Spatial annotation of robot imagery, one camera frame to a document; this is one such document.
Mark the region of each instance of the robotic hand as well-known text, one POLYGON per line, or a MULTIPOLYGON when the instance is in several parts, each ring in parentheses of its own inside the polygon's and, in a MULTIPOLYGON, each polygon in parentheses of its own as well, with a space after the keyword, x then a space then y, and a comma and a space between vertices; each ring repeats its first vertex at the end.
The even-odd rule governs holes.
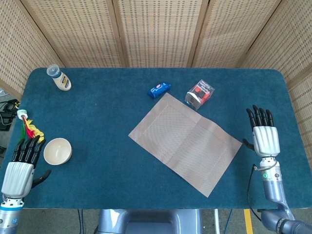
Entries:
POLYGON ((24 143, 22 139, 16 146, 12 161, 9 162, 2 184, 3 202, 0 206, 0 234, 15 234, 24 206, 24 198, 30 190, 42 183, 51 170, 33 180, 40 151, 45 140, 37 144, 39 136, 24 143))
POLYGON ((280 148, 272 114, 269 110, 258 109, 255 105, 253 110, 254 114, 250 109, 247 109, 247 113, 253 131, 254 145, 246 139, 243 139, 243 143, 262 157, 260 168, 254 165, 252 173, 254 170, 262 173, 265 197, 277 204, 277 209, 263 211, 260 221, 267 229, 278 234, 310 234, 312 226, 295 221, 286 201, 280 165, 275 160, 280 148))

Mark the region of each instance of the white bowl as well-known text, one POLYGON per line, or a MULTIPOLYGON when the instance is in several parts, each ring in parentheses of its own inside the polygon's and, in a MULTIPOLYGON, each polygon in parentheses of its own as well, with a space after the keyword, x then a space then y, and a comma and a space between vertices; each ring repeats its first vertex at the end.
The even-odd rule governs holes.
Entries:
POLYGON ((51 165, 63 164, 70 159, 71 155, 72 147, 68 140, 64 138, 51 140, 43 151, 45 161, 51 165))

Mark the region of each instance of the yellow floor line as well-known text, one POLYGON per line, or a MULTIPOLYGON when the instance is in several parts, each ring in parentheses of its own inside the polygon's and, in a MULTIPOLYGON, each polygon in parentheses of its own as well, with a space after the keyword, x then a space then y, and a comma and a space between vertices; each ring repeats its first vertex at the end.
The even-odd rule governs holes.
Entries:
POLYGON ((247 234, 253 234, 253 225, 252 218, 250 216, 250 210, 244 209, 244 215, 245 215, 246 232, 247 234))

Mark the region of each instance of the floor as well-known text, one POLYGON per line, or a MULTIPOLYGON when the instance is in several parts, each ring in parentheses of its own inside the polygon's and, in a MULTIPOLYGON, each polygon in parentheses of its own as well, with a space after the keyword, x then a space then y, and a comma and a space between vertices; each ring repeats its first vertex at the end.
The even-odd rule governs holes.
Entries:
MULTIPOLYGON (((13 99, 10 96, 0 97, 0 101, 13 99)), ((0 145, 7 147, 12 129, 9 132, 0 132, 0 145)), ((0 166, 4 154, 0 154, 0 166)), ((298 220, 312 223, 312 208, 293 209, 298 220)), ((98 225, 99 210, 84 210, 84 233, 93 234, 98 225)), ((223 234, 230 214, 230 210, 219 210, 220 230, 223 234)), ((271 234, 252 214, 252 226, 254 234, 271 234)), ((202 210, 203 234, 214 234, 214 211, 202 210)), ((78 211, 72 209, 24 209, 19 224, 18 234, 79 234, 78 211)), ((228 225, 228 234, 245 234, 246 225, 244 210, 234 209, 228 225)))

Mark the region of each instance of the bottle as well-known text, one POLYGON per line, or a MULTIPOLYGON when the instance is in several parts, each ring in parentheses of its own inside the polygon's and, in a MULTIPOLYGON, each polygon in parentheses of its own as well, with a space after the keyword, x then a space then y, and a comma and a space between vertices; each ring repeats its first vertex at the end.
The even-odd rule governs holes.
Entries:
POLYGON ((63 91, 68 91, 72 87, 69 78, 60 71, 59 66, 52 64, 47 68, 47 74, 53 78, 57 87, 63 91))

